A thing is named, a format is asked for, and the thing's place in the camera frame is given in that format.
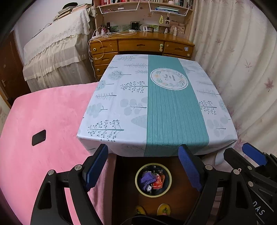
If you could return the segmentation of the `orange brown paper bag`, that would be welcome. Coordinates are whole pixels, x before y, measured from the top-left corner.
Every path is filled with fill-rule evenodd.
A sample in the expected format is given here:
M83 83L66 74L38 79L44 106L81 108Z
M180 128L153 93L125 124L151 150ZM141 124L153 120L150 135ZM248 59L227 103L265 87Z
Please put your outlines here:
M156 174L156 181L152 183L152 188L155 190L162 189L165 180L165 175L163 173Z

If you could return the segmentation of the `purple plastic wrapper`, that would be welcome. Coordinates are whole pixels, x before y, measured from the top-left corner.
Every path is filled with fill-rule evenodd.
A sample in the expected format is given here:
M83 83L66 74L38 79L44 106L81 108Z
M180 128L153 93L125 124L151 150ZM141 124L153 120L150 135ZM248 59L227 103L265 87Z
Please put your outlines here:
M155 181L156 181L156 174L155 173L152 173L152 172L144 173L142 178L140 179L142 189L145 190L148 185L152 184Z

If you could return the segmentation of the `round dark trash bin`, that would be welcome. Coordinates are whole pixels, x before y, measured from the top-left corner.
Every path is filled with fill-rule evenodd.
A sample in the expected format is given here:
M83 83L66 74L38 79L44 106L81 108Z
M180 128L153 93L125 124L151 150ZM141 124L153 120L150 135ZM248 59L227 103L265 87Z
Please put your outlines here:
M166 194L172 185L169 169L158 163L142 166L136 173L135 186L144 196L157 198Z

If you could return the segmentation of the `right yellow slipper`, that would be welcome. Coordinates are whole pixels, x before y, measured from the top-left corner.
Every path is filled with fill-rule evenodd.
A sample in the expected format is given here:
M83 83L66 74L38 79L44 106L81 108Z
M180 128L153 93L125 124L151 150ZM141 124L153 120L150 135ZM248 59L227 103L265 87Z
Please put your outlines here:
M171 213L171 208L168 204L162 203L158 208L157 208L157 216L169 216Z

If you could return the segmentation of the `yellow slipper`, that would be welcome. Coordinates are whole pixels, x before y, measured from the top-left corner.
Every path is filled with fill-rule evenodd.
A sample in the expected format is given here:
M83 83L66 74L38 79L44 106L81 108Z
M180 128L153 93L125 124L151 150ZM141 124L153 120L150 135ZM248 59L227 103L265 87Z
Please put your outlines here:
M146 215L146 212L142 206L137 206L135 211L136 211L136 214L138 215Z
M158 208L157 208L157 216L169 216L171 213L171 208L168 204L162 203Z

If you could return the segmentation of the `small black square object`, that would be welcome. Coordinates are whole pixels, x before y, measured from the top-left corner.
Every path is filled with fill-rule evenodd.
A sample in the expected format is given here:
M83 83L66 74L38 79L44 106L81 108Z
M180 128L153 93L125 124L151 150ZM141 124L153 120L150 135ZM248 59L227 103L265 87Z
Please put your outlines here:
M46 140L46 130L42 130L32 136L32 146L35 146Z

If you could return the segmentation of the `pink bed blanket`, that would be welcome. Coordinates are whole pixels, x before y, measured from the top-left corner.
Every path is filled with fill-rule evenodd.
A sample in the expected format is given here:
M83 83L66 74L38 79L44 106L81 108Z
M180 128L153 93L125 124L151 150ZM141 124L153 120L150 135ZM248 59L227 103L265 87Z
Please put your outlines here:
M18 97L1 133L1 191L22 224L29 224L47 172L82 164L89 152L77 132L97 83L69 85ZM32 136L46 140L32 146Z

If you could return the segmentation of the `left yellow slipper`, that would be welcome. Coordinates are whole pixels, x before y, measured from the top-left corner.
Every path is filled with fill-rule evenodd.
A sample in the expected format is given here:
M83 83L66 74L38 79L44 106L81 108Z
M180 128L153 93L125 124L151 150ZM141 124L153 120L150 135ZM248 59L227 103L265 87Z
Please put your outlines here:
M142 206L137 206L135 211L136 211L136 214L138 215L146 215L146 212Z

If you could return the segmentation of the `leaf print teal tablecloth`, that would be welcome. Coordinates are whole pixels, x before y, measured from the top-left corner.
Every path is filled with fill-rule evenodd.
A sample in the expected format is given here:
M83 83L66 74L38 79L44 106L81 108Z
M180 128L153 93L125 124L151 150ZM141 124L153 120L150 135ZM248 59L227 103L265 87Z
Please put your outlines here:
M77 137L95 152L123 157L196 155L237 140L219 92L195 61L158 55L115 56L90 99Z

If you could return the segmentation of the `brown wooden door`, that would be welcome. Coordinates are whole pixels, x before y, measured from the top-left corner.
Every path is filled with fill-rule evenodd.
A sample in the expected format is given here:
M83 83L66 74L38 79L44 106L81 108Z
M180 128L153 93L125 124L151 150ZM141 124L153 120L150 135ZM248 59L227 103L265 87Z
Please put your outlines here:
M10 105L23 95L30 93L30 88L24 80L23 64L15 43L15 32L9 33L1 45L1 88Z

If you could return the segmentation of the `white floral curtain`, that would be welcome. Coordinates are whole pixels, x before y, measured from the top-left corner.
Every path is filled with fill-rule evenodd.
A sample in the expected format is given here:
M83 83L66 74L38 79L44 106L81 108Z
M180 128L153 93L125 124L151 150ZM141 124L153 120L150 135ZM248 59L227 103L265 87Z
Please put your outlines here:
M195 1L190 41L238 135L276 154L276 30L251 1Z

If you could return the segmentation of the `white lace covered furniture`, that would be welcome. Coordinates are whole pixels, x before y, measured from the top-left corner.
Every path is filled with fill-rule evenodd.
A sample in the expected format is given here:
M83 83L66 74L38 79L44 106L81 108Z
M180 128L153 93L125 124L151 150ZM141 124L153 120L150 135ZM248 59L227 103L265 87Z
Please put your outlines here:
M93 20L81 9L57 20L24 46L24 80L32 92L93 82L88 41Z

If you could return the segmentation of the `wooden desk with drawers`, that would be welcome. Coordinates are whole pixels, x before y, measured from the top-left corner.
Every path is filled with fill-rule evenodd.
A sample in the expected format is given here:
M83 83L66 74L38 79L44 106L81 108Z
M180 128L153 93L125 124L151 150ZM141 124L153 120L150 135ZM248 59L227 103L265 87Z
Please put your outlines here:
M113 33L89 41L89 56L96 81L118 54L156 54L191 59L195 44L170 33L137 31Z

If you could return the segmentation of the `wooden bookshelf with books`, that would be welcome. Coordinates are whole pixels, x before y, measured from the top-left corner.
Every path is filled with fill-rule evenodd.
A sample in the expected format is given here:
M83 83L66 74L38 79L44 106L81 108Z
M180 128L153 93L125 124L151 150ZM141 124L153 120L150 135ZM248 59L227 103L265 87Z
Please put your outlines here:
M177 27L181 33L192 21L193 1L94 1L95 28L110 32L143 30L164 32Z

